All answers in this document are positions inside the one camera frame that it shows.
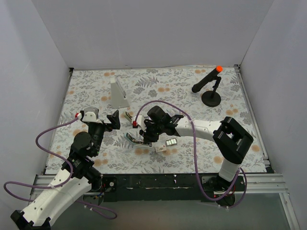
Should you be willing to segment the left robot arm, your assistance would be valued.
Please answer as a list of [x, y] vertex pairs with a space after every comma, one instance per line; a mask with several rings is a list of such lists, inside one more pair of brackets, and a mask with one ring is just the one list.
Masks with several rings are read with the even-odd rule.
[[47, 187], [39, 186], [40, 195], [23, 210], [11, 214], [20, 230], [49, 230], [79, 197], [102, 187], [102, 174], [94, 168], [92, 157], [98, 156], [105, 132], [120, 129], [119, 111], [107, 115], [108, 123], [98, 118], [98, 108], [88, 107], [78, 112], [74, 121], [81, 121], [87, 131], [78, 133], [72, 142], [68, 158]]

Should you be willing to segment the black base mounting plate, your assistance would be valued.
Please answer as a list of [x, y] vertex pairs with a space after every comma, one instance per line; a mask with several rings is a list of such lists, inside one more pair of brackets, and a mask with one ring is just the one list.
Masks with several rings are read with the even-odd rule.
[[83, 195], [86, 202], [119, 201], [177, 201], [199, 200], [207, 202], [203, 195], [215, 198], [223, 194], [230, 182], [216, 173], [163, 173], [163, 174], [107, 174], [97, 191]]

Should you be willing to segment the staple strips tray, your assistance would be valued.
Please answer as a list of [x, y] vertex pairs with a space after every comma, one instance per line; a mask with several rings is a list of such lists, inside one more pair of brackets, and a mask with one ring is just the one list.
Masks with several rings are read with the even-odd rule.
[[168, 139], [168, 140], [165, 142], [165, 145], [166, 145], [166, 146], [174, 146], [174, 145], [177, 145], [177, 139], [176, 139], [176, 138]]

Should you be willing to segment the black round microphone stand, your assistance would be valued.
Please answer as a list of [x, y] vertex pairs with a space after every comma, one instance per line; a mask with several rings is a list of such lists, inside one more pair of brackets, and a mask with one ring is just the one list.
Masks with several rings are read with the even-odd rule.
[[221, 81], [221, 77], [216, 77], [212, 91], [206, 91], [202, 94], [201, 100], [208, 107], [217, 107], [221, 103], [221, 96], [216, 92]]

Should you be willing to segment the white staple box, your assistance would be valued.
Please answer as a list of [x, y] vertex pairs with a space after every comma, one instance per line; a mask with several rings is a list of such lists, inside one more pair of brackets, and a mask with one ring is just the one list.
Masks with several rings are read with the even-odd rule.
[[164, 152], [164, 151], [166, 151], [166, 150], [167, 150], [167, 148], [166, 148], [166, 146], [165, 146], [165, 145], [155, 147], [155, 151], [156, 151], [156, 153], [159, 153], [159, 152]]

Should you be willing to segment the grey metronome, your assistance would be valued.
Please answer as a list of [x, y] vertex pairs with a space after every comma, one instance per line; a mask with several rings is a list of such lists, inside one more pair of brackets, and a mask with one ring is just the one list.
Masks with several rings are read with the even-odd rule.
[[130, 107], [130, 100], [117, 77], [110, 79], [111, 106], [114, 109]]

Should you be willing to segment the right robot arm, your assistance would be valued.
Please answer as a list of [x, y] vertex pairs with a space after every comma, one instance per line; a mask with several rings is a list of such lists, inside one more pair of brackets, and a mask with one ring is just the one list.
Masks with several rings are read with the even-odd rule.
[[140, 130], [145, 143], [157, 142], [161, 134], [214, 142], [224, 160], [213, 184], [225, 191], [235, 184], [239, 166], [254, 138], [234, 118], [227, 116], [222, 121], [191, 120], [187, 115], [170, 116], [159, 106], [154, 106], [147, 115], [149, 118], [142, 120]]

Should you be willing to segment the black microphone orange tip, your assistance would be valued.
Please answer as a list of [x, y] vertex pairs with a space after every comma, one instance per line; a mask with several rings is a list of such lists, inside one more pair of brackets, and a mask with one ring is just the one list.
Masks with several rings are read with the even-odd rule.
[[192, 92], [197, 93], [199, 92], [207, 83], [215, 81], [215, 85], [213, 88], [216, 90], [220, 81], [221, 77], [218, 76], [219, 73], [223, 71], [223, 68], [221, 66], [217, 66], [214, 68], [210, 73], [208, 73], [202, 80], [200, 80], [198, 83], [194, 84], [192, 87]]

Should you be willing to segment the floral patterned table mat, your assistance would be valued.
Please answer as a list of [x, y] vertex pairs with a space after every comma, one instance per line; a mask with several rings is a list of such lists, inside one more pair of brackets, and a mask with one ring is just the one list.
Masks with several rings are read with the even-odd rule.
[[101, 173], [216, 173], [223, 156], [215, 143], [190, 137], [179, 138], [177, 145], [156, 153], [131, 145], [125, 134], [139, 139], [139, 132], [124, 117], [146, 115], [155, 105], [170, 115], [185, 111], [196, 120], [220, 121], [233, 117], [254, 138], [246, 154], [242, 168], [247, 173], [265, 172], [264, 151], [254, 127], [246, 97], [235, 68], [226, 67], [221, 72], [217, 92], [222, 100], [219, 106], [210, 108], [201, 101], [201, 93], [193, 93], [192, 86], [212, 70], [210, 67], [176, 69], [111, 69], [74, 70], [60, 115], [60, 122], [72, 120], [75, 114], [89, 106], [99, 109], [99, 117], [112, 114], [110, 79], [117, 77], [130, 98], [130, 107], [120, 109], [120, 130], [104, 134], [100, 153], [94, 158], [94, 166]]

